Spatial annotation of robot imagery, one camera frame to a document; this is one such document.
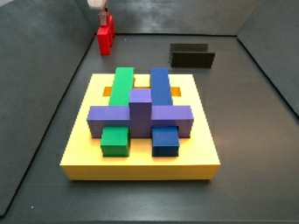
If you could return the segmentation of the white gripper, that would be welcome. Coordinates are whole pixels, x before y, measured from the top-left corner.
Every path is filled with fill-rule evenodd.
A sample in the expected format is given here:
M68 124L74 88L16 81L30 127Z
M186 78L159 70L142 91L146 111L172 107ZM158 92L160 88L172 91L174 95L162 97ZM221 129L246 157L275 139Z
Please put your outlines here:
M100 25L107 25L107 0L87 0L91 9L100 10L98 14Z

